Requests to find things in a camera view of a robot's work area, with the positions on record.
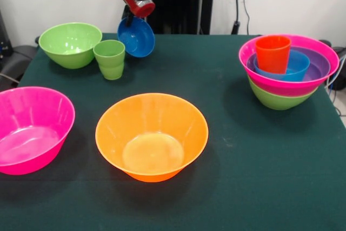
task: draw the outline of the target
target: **orange bowl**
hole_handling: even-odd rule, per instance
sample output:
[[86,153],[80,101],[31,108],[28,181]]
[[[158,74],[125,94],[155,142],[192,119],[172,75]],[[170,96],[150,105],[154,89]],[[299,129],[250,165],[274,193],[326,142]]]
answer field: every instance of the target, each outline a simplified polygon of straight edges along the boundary
[[188,101],[146,93],[110,107],[95,135],[98,150],[113,166],[137,180],[159,182],[175,176],[202,153],[208,125]]

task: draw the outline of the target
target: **red robot part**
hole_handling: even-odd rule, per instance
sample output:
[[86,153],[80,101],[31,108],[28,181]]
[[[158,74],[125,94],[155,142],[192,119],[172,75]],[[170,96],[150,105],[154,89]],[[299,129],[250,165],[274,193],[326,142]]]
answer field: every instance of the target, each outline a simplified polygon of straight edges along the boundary
[[129,6],[131,12],[140,18],[149,16],[155,9],[155,3],[152,0],[124,0]]

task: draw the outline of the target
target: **table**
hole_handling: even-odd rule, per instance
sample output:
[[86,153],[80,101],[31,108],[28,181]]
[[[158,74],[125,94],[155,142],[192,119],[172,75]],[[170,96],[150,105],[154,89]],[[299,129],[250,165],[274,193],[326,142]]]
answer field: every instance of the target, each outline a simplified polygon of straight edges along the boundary
[[[50,165],[0,175],[0,230],[345,230],[345,128],[322,88],[287,111],[261,105],[238,61],[249,38],[157,35],[116,81],[95,61],[68,70],[39,50],[21,86],[65,93],[76,121]],[[146,92],[187,99],[209,125],[202,155],[162,183],[133,180],[95,144],[106,109]]]

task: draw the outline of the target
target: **blue bowl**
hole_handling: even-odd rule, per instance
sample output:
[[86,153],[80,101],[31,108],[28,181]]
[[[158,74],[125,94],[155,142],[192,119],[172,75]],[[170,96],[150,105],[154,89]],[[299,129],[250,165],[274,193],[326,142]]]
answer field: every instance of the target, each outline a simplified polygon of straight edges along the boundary
[[125,45],[128,54],[143,58],[151,54],[155,46],[155,36],[150,25],[138,17],[134,17],[131,26],[126,27],[126,18],[118,27],[118,39]]
[[266,72],[258,67],[257,57],[254,59],[255,71],[267,78],[273,78],[279,81],[303,81],[305,73],[310,66],[310,59],[299,51],[290,50],[287,71],[285,74],[276,74]]

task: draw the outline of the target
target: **green cup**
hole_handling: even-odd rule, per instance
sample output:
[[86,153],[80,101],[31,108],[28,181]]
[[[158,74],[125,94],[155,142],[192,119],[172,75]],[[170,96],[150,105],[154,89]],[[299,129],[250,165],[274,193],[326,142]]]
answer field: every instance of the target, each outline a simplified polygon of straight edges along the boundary
[[107,80],[117,80],[123,75],[125,45],[117,40],[106,40],[94,47],[99,69]]

